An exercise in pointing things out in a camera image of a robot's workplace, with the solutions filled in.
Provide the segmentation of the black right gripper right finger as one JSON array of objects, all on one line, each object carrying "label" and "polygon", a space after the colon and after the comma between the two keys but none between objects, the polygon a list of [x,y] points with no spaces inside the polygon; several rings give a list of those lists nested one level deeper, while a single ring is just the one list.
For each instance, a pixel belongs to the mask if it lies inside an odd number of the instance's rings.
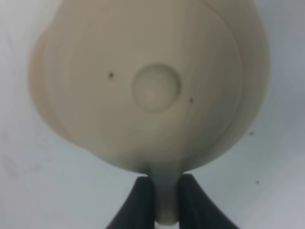
[{"label": "black right gripper right finger", "polygon": [[238,229],[209,199],[193,175],[184,174],[178,184],[179,228]]}]

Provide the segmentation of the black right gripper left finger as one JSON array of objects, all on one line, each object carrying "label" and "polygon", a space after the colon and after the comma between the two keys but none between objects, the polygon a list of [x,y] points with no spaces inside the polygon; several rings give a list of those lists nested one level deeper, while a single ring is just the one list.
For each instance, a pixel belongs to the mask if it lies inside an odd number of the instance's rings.
[{"label": "black right gripper left finger", "polygon": [[155,226],[154,186],[149,177],[138,177],[129,196],[108,229],[153,229]]}]

